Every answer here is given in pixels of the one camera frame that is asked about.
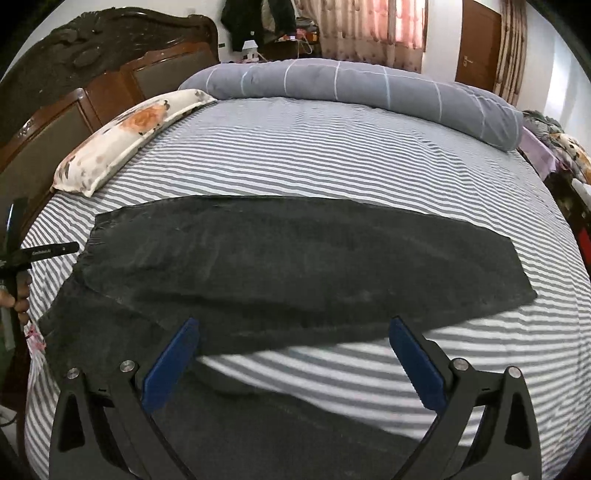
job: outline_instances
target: carved wooden headboard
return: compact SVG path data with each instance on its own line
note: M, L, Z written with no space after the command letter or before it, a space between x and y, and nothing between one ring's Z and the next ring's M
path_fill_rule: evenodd
M87 12L32 46L0 82L0 145L42 106L108 70L182 41L206 42L216 59L217 28L202 15L180 18L143 8Z

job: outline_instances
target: striped bed sheet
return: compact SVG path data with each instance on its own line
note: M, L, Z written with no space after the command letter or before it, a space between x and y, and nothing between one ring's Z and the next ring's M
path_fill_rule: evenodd
M544 479L554 478L571 457L591 421L591 287L566 222L517 153L367 106L226 100L171 126L92 198L55 195L24 245L84 245L98 213L190 194L348 198L467 220L510 237L538 293L534 304L428 337L449 357L464 357L478 369L502 372L518 365L538 421ZM34 265L34 323L50 307L75 260L69 255ZM25 444L32 467L45 479L59 389L40 337L29 338L29 344L33 361ZM248 384L415 439L434 419L386 339L200 361ZM473 439L478 420L475 412L464 445Z

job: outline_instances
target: curtain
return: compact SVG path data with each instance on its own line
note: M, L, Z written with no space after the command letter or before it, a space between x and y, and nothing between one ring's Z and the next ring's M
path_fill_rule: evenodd
M420 72L426 0L297 0L325 58Z
M523 80L527 50L525 0L501 0L501 49L493 92L516 105Z

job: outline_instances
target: hand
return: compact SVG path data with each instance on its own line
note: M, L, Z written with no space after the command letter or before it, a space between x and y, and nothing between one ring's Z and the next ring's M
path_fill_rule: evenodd
M15 301L12 295L9 295L7 291L0 290L0 307L6 307L8 309L14 308L18 312L18 320L22 325L26 325L29 322L29 315L27 310L29 309L29 285L33 282L33 279L28 272L19 272L17 275L17 287L18 287L18 298Z

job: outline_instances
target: wooden headboard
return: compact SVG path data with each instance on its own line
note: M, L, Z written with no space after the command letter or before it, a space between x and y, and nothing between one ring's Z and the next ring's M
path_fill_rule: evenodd
M43 106L151 50L208 43L217 55L217 28L203 15L172 17L143 8L86 12L33 45L0 82L0 145Z
M119 113L218 62L217 29L202 15L111 8L53 30L0 83L0 105L11 113L0 116L0 225L12 200L27 196L25 234L69 152Z

